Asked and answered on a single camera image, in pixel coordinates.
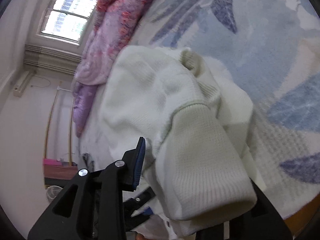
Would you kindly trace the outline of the white wall radiator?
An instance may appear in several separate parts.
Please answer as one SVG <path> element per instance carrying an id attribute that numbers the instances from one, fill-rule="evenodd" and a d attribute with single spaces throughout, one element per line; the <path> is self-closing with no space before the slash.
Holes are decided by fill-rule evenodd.
<path id="1" fill-rule="evenodd" d="M 63 50 L 26 44 L 23 64 L 25 68 L 41 68 L 74 75 L 81 56 Z"/>

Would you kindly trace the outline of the wall air conditioner unit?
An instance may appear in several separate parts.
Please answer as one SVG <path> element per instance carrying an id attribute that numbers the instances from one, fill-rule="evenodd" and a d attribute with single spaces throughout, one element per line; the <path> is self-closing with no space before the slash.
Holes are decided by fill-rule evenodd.
<path id="1" fill-rule="evenodd" d="M 16 84 L 14 85 L 13 88 L 13 96 L 15 97 L 21 97 L 24 93 L 24 90 L 26 89 L 27 85 L 31 81 L 31 79 L 34 77 L 36 74 L 36 71 L 25 71 L 23 72 L 19 79 L 17 80 Z"/>

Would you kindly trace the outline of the white blue patterned bed blanket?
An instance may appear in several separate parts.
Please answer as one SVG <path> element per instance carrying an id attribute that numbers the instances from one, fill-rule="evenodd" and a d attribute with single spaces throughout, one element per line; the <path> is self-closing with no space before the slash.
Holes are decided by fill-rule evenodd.
<path id="1" fill-rule="evenodd" d="M 253 103 L 250 180 L 283 218 L 317 197 L 319 17 L 308 0 L 154 0 L 127 46 L 190 49 L 216 61 Z M 117 160 L 99 123 L 106 84 L 78 145 L 97 169 Z"/>

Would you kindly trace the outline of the bright window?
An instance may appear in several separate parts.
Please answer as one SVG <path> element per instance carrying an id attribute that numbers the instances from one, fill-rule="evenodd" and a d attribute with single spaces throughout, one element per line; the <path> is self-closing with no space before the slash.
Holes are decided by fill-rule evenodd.
<path id="1" fill-rule="evenodd" d="M 50 0 L 37 35 L 79 45 L 92 18 L 97 0 Z"/>

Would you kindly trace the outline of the white floor fan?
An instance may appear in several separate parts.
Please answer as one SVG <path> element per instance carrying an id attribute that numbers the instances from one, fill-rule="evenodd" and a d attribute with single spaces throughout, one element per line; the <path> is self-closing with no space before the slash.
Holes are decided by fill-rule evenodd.
<path id="1" fill-rule="evenodd" d="M 57 195 L 62 191 L 62 188 L 56 185 L 47 187 L 46 189 L 46 199 L 48 203 L 51 203 Z"/>

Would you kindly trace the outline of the cream white knit sweater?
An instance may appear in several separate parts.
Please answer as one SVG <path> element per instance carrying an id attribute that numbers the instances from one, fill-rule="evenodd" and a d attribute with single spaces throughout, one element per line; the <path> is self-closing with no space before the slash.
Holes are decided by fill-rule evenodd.
<path id="1" fill-rule="evenodd" d="M 142 176 L 156 195 L 150 206 L 177 239 L 256 204 L 245 157 L 252 112 L 247 93 L 216 61 L 190 49 L 127 46 L 98 116 L 115 159 L 146 139 Z"/>

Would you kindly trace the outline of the pink purple floral quilt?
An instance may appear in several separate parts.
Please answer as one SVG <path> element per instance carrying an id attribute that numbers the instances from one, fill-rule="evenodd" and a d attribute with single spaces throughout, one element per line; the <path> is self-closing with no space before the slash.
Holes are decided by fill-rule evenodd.
<path id="1" fill-rule="evenodd" d="M 108 80 L 119 52 L 129 43 L 138 21 L 153 0 L 98 0 L 93 30 L 73 79 L 73 121 L 81 137 L 95 94 Z"/>

